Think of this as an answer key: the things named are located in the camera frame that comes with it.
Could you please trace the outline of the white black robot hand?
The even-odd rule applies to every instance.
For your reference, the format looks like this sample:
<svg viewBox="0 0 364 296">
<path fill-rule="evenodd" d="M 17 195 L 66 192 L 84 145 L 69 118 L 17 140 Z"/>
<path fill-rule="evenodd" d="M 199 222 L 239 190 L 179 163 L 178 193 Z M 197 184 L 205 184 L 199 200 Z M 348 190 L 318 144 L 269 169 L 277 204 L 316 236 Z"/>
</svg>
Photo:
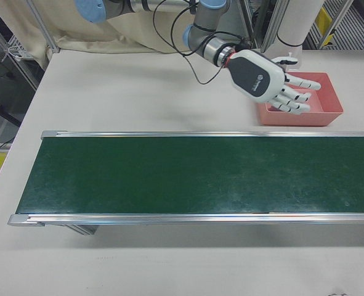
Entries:
<svg viewBox="0 0 364 296">
<path fill-rule="evenodd" d="M 292 87 L 319 90 L 321 84 L 293 76 L 282 68 L 297 62 L 297 58 L 290 55 L 268 59 L 256 51 L 244 49 L 230 55 L 225 66 L 234 86 L 254 102 L 299 115 L 310 111 L 307 101 L 311 93 L 301 93 Z"/>
</svg>

